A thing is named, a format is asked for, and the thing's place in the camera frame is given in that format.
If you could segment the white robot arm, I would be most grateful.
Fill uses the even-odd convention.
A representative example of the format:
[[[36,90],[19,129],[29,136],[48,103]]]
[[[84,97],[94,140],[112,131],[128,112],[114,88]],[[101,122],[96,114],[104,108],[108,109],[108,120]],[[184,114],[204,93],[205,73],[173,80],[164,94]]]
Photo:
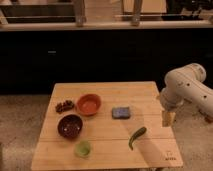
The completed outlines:
[[[205,68],[191,63],[169,71],[164,78],[165,87],[159,94],[162,111],[162,126],[170,127],[174,121],[173,111],[184,101],[195,104],[207,122],[213,123],[213,89],[203,84]]]

